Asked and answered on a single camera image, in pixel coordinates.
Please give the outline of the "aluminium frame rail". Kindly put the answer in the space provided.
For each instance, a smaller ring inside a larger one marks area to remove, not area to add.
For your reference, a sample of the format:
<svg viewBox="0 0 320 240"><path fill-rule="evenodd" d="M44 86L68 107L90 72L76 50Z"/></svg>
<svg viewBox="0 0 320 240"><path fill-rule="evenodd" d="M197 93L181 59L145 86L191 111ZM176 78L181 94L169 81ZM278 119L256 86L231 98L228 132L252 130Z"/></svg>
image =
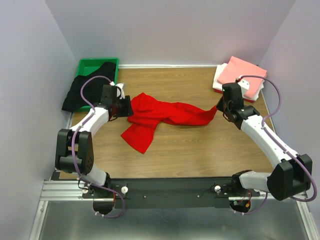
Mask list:
<svg viewBox="0 0 320 240"><path fill-rule="evenodd" d="M87 184L78 180L50 180L45 181L41 190L40 198L44 201L95 201L95 202L111 202L119 204L121 199L121 193L128 192L126 186L121 188L121 192L114 190L116 195L112 192L106 196L96 194L96 191L89 190ZM259 196L250 196L254 198L261 198L265 194L262 191L256 191Z"/></svg>

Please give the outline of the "red t shirt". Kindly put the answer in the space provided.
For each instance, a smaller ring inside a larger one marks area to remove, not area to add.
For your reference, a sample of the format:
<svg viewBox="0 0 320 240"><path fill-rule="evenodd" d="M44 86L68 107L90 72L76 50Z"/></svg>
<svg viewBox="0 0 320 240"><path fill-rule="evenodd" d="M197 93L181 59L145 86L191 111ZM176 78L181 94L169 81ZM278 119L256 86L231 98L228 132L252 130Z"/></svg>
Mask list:
<svg viewBox="0 0 320 240"><path fill-rule="evenodd" d="M220 94L222 94L222 93L223 93L223 92L222 92L222 90L218 90L218 89L213 89L213 91L214 91L214 92L216 92L216 93L220 93ZM249 103L255 103L255 101L254 101L254 100L246 99L246 98L244 98L244 97L243 97L243 99L244 99L244 101L246 101L246 102L249 102Z"/></svg>
<svg viewBox="0 0 320 240"><path fill-rule="evenodd" d="M141 93L131 100L133 115L127 118L131 126L121 137L134 150L144 154L151 145L158 124L174 126L206 126L215 117L218 109L213 106L203 110L183 102L159 101Z"/></svg>

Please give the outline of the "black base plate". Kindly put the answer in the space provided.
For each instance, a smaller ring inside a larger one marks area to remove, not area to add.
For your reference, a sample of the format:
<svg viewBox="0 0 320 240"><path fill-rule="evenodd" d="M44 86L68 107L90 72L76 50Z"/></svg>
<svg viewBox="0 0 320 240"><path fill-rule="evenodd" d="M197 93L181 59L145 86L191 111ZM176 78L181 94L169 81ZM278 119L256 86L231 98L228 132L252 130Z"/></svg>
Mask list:
<svg viewBox="0 0 320 240"><path fill-rule="evenodd" d="M260 194L253 189L235 192L231 177L113 178L118 193L127 187L125 209L229 208L232 198L245 201Z"/></svg>

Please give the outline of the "pink folded t shirt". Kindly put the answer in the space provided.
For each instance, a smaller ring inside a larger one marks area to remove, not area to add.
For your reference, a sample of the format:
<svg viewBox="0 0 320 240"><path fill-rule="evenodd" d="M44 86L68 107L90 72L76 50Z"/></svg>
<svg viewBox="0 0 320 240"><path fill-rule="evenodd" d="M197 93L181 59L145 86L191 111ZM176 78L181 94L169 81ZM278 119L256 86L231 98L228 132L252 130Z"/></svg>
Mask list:
<svg viewBox="0 0 320 240"><path fill-rule="evenodd" d="M255 75L265 78L267 76L267 70L232 56L228 63L217 66L212 87L222 91L223 84L235 82L236 78L246 75ZM249 90L244 95L244 98L256 101L259 97L260 90L264 88L264 80L254 77L247 77L244 79L250 83Z"/></svg>

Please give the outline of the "red folded t shirt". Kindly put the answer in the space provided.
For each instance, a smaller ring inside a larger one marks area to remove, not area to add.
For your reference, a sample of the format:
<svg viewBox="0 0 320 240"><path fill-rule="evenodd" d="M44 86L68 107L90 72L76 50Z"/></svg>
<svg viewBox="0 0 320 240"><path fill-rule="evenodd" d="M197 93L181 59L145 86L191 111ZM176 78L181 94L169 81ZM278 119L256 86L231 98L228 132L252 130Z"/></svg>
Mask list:
<svg viewBox="0 0 320 240"><path fill-rule="evenodd" d="M222 92L222 90L218 90L218 89L213 89L213 91L214 91L214 92L216 92L216 93L220 93L220 94L222 94L222 93L223 93L223 92ZM249 102L249 103L255 103L255 101L254 101L254 100L246 99L246 98L244 98L244 97L243 97L243 99L244 99L244 101L246 101L246 102Z"/></svg>

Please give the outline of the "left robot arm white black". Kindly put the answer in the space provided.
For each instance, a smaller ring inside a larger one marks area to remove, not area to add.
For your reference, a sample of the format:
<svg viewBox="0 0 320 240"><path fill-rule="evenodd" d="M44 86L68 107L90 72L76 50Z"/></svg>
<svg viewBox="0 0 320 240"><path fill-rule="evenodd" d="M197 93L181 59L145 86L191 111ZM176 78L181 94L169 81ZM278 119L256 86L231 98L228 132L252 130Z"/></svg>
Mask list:
<svg viewBox="0 0 320 240"><path fill-rule="evenodd" d="M125 95L124 87L124 83L104 85L100 100L88 114L78 124L57 134L55 168L77 175L89 190L103 198L116 193L110 175L94 163L93 137L106 123L133 115L131 98Z"/></svg>

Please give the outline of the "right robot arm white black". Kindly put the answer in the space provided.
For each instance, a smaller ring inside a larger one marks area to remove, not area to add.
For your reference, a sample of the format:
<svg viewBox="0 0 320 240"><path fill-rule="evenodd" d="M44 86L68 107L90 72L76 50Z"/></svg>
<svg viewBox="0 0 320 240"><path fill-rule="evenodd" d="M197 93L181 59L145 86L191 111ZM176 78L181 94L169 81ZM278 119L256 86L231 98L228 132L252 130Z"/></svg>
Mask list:
<svg viewBox="0 0 320 240"><path fill-rule="evenodd" d="M257 144L273 167L271 173L244 170L234 174L232 188L235 192L255 189L270 193L276 200L282 201L310 189L312 159L287 146L263 122L263 117L252 105L244 104L242 88L238 83L222 85L222 97L217 109Z"/></svg>

